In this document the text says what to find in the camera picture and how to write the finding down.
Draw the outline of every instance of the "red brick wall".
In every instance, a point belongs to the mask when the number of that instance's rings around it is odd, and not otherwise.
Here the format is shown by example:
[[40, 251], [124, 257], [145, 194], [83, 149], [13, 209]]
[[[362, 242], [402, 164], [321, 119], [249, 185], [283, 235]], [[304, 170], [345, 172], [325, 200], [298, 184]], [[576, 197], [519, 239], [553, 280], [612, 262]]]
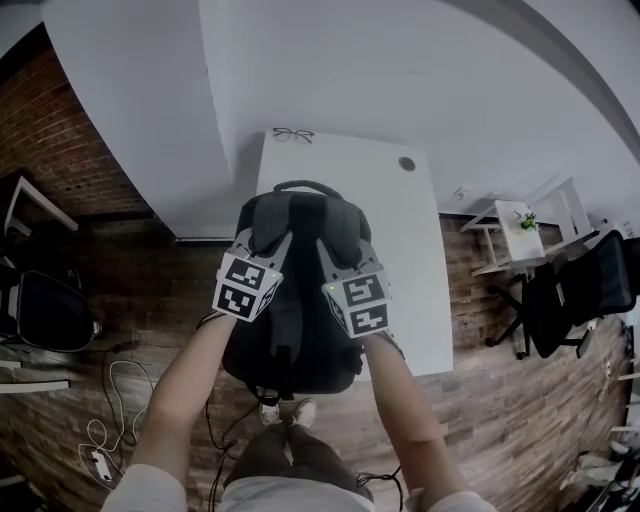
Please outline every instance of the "red brick wall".
[[0, 177], [24, 168], [72, 217], [151, 214], [80, 105], [44, 28], [35, 30], [45, 34], [48, 47], [27, 62], [14, 59], [11, 76], [0, 69]]

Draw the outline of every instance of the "black office chair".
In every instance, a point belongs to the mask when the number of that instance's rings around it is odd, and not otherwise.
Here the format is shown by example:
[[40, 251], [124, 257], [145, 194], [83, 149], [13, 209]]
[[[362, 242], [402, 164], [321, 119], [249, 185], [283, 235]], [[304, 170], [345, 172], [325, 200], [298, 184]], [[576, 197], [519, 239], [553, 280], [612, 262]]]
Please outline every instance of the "black office chair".
[[626, 239], [624, 241], [624, 254], [627, 258], [631, 289], [635, 295], [640, 295], [640, 238]]
[[78, 291], [40, 272], [0, 265], [0, 339], [77, 352], [99, 331]]
[[635, 307], [636, 294], [623, 242], [620, 233], [612, 231], [574, 261], [564, 258], [537, 267], [531, 280], [524, 274], [516, 276], [522, 282], [521, 303], [497, 286], [490, 286], [487, 291], [500, 295], [518, 314], [497, 340], [487, 338], [486, 345], [499, 345], [522, 324], [525, 352], [518, 352], [518, 359], [530, 355], [531, 340], [542, 358], [560, 346], [576, 347], [577, 356], [582, 357], [592, 331], [580, 339], [566, 339], [573, 325]]

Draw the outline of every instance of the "backpack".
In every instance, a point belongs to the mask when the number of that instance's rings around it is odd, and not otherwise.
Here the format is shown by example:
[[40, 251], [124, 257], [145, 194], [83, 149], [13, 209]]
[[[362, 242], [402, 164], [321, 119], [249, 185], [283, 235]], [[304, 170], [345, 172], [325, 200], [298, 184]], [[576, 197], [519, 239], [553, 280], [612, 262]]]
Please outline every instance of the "backpack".
[[[287, 191], [301, 186], [321, 194]], [[371, 241], [364, 213], [329, 187], [287, 182], [243, 206], [236, 234], [249, 227], [259, 255], [273, 254], [288, 231], [293, 238], [281, 269], [284, 281], [266, 311], [251, 323], [236, 324], [224, 369], [266, 405], [294, 393], [344, 391], [362, 371], [363, 349], [337, 323], [322, 294], [316, 240], [324, 242], [338, 268], [357, 268], [359, 239]], [[276, 390], [278, 398], [258, 396], [258, 387]]]

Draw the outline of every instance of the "white desk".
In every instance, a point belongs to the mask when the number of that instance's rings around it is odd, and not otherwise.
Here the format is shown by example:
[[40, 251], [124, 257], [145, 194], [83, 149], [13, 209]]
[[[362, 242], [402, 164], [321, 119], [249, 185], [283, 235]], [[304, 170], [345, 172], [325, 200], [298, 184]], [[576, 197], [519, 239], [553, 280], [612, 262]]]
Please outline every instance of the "white desk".
[[[493, 211], [495, 211], [498, 216], [499, 224], [479, 224], [483, 218], [487, 217]], [[461, 231], [481, 229], [484, 232], [487, 248], [489, 249], [491, 263], [472, 272], [472, 276], [508, 270], [513, 267], [526, 268], [528, 266], [535, 266], [544, 260], [544, 247], [542, 246], [542, 240], [540, 239], [538, 230], [525, 231], [520, 227], [518, 214], [524, 218], [524, 216], [530, 212], [531, 209], [525, 203], [494, 201], [490, 208], [462, 226]], [[502, 231], [507, 242], [507, 249], [509, 250], [509, 256], [507, 258], [496, 259], [489, 231]]]
[[[411, 158], [407, 172], [398, 159]], [[391, 329], [416, 376], [453, 368], [449, 283], [431, 178], [415, 149], [316, 134], [313, 144], [265, 137], [258, 193], [278, 183], [312, 180], [362, 209], [372, 245], [392, 285]], [[365, 366], [357, 380], [370, 380]]]

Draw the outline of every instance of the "person's right arm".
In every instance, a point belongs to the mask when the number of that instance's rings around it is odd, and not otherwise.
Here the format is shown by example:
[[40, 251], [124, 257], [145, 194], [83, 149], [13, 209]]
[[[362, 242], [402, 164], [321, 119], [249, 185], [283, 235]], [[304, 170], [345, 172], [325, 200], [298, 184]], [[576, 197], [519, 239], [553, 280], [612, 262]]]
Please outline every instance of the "person's right arm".
[[380, 419], [398, 456], [410, 491], [424, 488], [418, 508], [469, 487], [453, 461], [435, 413], [398, 350], [380, 335], [363, 345]]

